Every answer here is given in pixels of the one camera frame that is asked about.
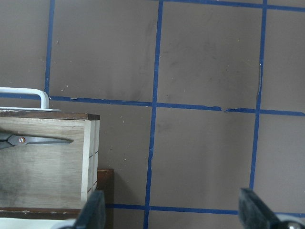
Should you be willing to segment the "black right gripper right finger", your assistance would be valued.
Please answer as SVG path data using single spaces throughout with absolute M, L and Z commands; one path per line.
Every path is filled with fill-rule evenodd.
M 238 217 L 244 229 L 277 229 L 279 218 L 250 188 L 241 188 Z

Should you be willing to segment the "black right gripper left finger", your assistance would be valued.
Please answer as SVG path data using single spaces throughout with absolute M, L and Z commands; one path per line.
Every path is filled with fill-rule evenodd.
M 103 229 L 106 223 L 105 197 L 103 191 L 94 191 L 78 218 L 74 229 Z

